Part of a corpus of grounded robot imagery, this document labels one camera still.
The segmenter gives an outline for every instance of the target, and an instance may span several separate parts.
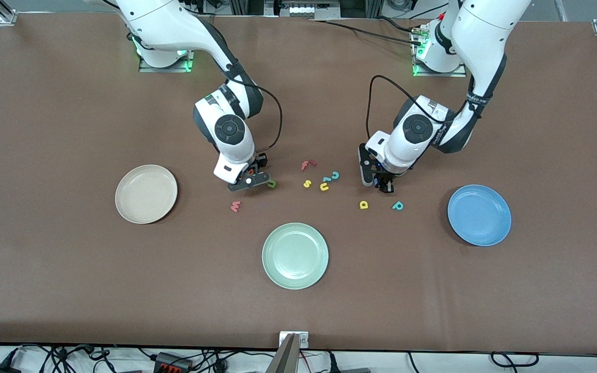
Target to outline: table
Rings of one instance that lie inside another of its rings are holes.
[[[211,174],[216,153],[192,122],[194,102],[223,81],[208,54],[189,74],[140,74],[109,14],[21,14],[0,30],[0,341],[272,348],[279,331],[307,330],[315,349],[597,352],[590,24],[518,24],[469,145],[429,150],[392,195],[360,182],[369,79],[454,109],[468,79],[412,77],[406,45],[329,24],[214,24],[282,103],[274,190],[232,195]],[[389,131],[405,98],[378,84],[371,130]],[[270,144],[273,101],[247,123]],[[301,172],[306,159],[318,166]],[[114,191],[147,163],[171,170],[180,194],[166,218],[138,226],[118,215]],[[303,187],[334,170],[329,191]],[[492,248],[463,243],[446,220],[450,194],[472,183],[512,210]],[[324,278],[301,291],[261,265],[267,235],[294,221],[319,229],[330,253]]]

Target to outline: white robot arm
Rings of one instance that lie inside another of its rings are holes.
[[[429,23],[431,42],[424,62],[430,68],[454,70],[462,59],[471,73],[466,101],[454,113],[422,95],[415,102],[407,100],[390,135],[379,131],[360,144],[364,185],[374,184],[384,193],[393,193],[392,180],[410,170],[428,146],[443,153],[466,146],[504,72],[508,35],[530,2],[451,0],[444,19]]]
[[[102,0],[85,0],[104,4]],[[191,14],[179,0],[109,0],[128,27],[140,56],[151,66],[166,67],[185,50],[206,50],[227,80],[193,109],[202,135],[220,153],[214,169],[230,191],[270,181],[259,170],[266,156],[255,155],[255,144],[244,119],[261,110],[263,96],[232,54],[220,32]]]

